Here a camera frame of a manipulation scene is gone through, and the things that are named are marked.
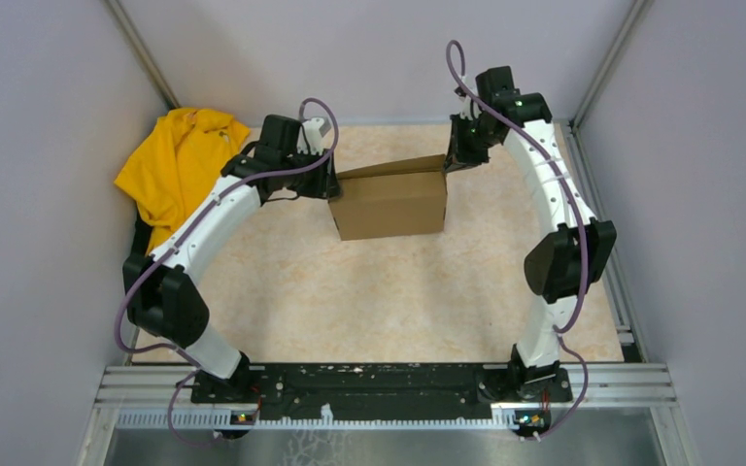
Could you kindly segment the brown cardboard box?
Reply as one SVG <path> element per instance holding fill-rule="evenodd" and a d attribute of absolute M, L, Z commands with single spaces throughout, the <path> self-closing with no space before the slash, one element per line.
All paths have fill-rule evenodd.
<path fill-rule="evenodd" d="M 343 241 L 440 233 L 448 188 L 443 154 L 346 171 L 342 194 L 328 202 Z"/>

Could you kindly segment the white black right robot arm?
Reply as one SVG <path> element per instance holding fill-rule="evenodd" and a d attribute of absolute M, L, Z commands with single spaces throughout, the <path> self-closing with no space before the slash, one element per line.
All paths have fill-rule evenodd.
<path fill-rule="evenodd" d="M 479 74 L 475 88 L 455 74 L 461 110 L 451 116 L 443 169 L 447 173 L 489 161 L 502 146 L 521 170 L 542 235 L 526 255 L 524 274 L 535 298 L 525 333 L 513 347 L 508 386 L 534 399 L 560 365 L 561 334 L 577 321 L 585 296 L 604 270 L 617 238 L 573 181 L 556 140 L 551 111 L 540 93 L 521 93 L 509 67 Z"/>

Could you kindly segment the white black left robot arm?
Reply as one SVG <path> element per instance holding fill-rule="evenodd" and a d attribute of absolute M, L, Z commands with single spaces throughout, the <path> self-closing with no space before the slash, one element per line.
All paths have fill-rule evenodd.
<path fill-rule="evenodd" d="M 275 192 L 322 200 L 340 196 L 335 147 L 323 142 L 333 129 L 324 117 L 267 116 L 258 139 L 223 165 L 177 232 L 150 253 L 131 253 L 123 264 L 124 317 L 215 377 L 215 390 L 230 402 L 251 392 L 249 359 L 214 327 L 197 286 L 235 230 Z"/>

